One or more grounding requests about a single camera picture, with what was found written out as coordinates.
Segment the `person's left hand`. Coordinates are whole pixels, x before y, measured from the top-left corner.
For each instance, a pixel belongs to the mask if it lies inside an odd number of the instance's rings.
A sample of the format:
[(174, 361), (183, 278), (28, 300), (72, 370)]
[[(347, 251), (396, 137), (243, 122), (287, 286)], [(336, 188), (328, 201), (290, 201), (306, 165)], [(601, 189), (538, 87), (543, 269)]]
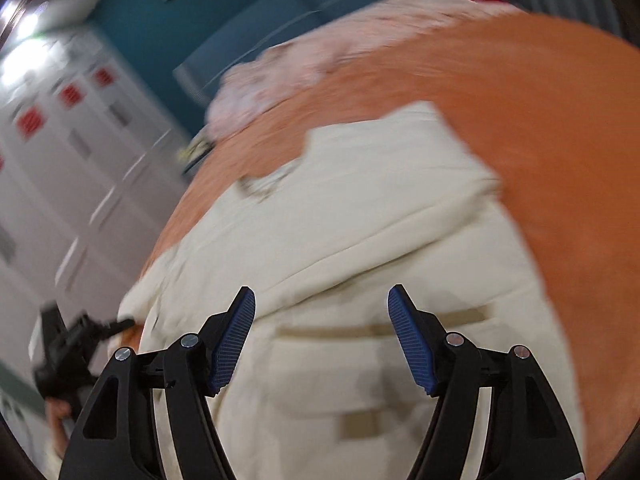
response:
[(66, 419), (70, 419), (70, 404), (63, 400), (47, 398), (44, 400), (47, 422), (51, 433), (52, 448), (59, 458), (63, 458), (70, 438), (65, 429)]

